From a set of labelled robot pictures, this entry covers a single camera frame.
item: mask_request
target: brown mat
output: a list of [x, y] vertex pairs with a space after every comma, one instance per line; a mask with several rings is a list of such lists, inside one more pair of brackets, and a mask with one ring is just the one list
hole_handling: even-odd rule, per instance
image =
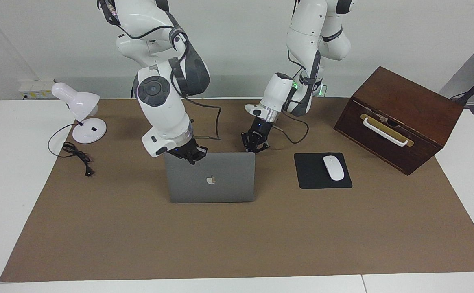
[[[223, 106], [222, 142], [242, 151], [249, 101]], [[149, 129], [135, 100], [101, 101], [107, 135], [58, 159], [1, 282], [233, 278], [474, 271], [474, 225], [435, 159], [407, 177], [333, 130], [347, 100], [315, 101], [299, 145], [272, 130], [257, 156], [253, 203], [168, 201], [164, 160], [140, 138]], [[187, 104], [197, 135], [213, 135], [216, 111]], [[304, 126], [282, 117], [296, 137]], [[342, 152], [352, 189], [298, 188], [294, 153]]]

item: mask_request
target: wooden box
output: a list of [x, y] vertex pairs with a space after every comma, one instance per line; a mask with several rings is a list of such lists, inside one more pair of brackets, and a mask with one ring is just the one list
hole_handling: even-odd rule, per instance
[[445, 146], [462, 111], [379, 67], [354, 93], [335, 130], [409, 175]]

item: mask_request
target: laptop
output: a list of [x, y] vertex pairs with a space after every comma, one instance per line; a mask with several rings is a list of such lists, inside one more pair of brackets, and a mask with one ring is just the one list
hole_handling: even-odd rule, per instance
[[190, 165], [164, 154], [172, 203], [252, 202], [255, 153], [209, 153]]

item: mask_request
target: white handle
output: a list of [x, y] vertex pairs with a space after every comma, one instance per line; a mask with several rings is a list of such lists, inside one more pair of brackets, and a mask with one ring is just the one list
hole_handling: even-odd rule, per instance
[[365, 120], [363, 121], [363, 124], [365, 126], [367, 126], [367, 128], [369, 128], [370, 130], [378, 133], [379, 135], [383, 136], [384, 138], [388, 139], [391, 143], [395, 144], [395, 145], [398, 145], [399, 147], [404, 147], [408, 144], [408, 140], [405, 141], [405, 142], [401, 142], [401, 141], [398, 141], [397, 139], [395, 139], [394, 137], [386, 134], [385, 132], [379, 130], [378, 128], [376, 128], [374, 125], [370, 124], [369, 123], [369, 118], [365, 118]]

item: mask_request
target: box handle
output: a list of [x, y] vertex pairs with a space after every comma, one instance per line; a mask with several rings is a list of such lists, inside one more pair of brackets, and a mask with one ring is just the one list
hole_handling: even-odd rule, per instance
[[386, 138], [391, 143], [398, 145], [399, 147], [411, 147], [414, 145], [414, 142], [412, 140], [406, 138], [395, 130], [392, 130], [388, 126], [376, 121], [368, 115], [362, 114], [361, 118], [363, 120], [363, 125], [365, 125], [370, 130], [378, 133], [382, 137]]

